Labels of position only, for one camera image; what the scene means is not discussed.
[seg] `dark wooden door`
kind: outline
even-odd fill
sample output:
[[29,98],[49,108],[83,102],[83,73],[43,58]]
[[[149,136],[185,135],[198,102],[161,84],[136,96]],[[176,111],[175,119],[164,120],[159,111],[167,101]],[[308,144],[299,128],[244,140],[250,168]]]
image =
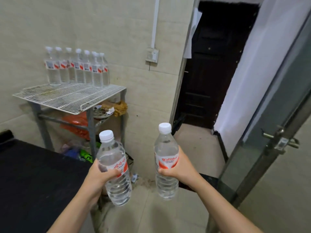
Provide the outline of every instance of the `dark wooden door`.
[[258,5],[200,2],[202,17],[192,38],[175,120],[213,128],[248,35]]

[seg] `hand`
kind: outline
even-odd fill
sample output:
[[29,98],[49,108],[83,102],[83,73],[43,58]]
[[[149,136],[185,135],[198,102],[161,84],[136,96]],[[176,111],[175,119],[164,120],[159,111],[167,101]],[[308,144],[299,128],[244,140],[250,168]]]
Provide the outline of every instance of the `hand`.
[[93,206],[98,201],[101,190],[108,180],[120,174],[118,169],[101,172],[98,168],[98,160],[96,159],[87,176],[80,187],[77,196],[86,199],[90,206]]
[[200,174],[193,167],[189,158],[187,157],[187,155],[185,155],[180,146],[179,160],[177,161],[176,166],[171,169],[159,168],[159,173],[163,176],[175,177],[176,179],[190,186],[191,188],[194,187],[197,180],[201,179]]

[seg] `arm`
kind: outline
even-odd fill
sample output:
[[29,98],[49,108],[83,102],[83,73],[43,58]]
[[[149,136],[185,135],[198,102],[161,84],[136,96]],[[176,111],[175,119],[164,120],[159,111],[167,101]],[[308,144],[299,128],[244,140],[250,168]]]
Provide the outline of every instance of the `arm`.
[[159,169],[159,173],[175,177],[196,191],[221,232],[262,233],[201,177],[180,147],[176,166],[171,169]]
[[78,193],[59,215],[48,233],[79,232],[91,207],[99,199],[104,184],[119,173],[117,169],[100,172],[96,159]]

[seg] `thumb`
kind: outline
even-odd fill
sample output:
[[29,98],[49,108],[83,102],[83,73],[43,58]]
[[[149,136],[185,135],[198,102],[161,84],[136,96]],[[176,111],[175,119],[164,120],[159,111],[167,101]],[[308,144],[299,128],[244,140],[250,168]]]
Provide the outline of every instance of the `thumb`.
[[172,169],[159,168],[158,171],[162,176],[172,176]]
[[107,172],[103,172],[102,173],[103,180],[104,181],[110,180],[111,178],[119,175],[120,173],[121,171],[118,169],[111,169],[111,170],[108,170]]

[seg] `forearm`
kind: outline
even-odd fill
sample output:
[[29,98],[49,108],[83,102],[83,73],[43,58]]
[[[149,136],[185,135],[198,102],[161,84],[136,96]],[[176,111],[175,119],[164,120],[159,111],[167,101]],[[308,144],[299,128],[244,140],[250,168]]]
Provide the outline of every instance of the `forearm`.
[[262,233],[251,221],[235,209],[218,191],[200,175],[193,189],[223,233]]
[[91,205],[79,193],[70,201],[59,215],[48,233],[78,233],[84,223]]

